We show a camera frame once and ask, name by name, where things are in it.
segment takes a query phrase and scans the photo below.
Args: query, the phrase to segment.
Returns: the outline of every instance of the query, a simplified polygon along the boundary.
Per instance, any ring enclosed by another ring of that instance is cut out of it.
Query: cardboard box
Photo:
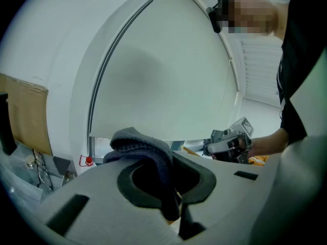
[[[10,126],[16,140],[52,155],[46,125],[48,90],[0,73],[0,91],[8,93]]]

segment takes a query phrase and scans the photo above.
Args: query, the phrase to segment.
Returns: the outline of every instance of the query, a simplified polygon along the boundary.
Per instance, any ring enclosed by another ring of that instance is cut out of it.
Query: person's arm
[[[279,128],[269,136],[252,139],[252,142],[253,146],[249,150],[248,157],[281,153],[287,147],[288,133],[285,129]]]

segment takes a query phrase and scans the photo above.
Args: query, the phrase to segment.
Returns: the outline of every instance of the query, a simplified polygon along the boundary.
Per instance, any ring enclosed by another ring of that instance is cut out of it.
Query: black cylinder
[[[16,150],[17,145],[10,127],[7,98],[6,92],[0,92],[0,141],[4,153],[11,155]]]

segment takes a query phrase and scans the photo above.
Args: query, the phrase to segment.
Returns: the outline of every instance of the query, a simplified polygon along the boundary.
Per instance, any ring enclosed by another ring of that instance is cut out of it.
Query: folded towel
[[[173,155],[167,143],[143,135],[134,127],[117,131],[110,142],[114,149],[105,155],[104,163],[119,160],[124,157],[151,159],[154,161],[162,190],[161,204],[164,216],[168,220],[179,218],[180,197],[174,184]]]

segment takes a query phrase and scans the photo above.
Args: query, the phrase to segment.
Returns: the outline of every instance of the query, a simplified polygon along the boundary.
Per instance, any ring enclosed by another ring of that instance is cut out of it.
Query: red bottle cap
[[[86,165],[92,165],[93,164],[92,157],[90,157],[90,156],[86,157],[85,163],[86,163]]]

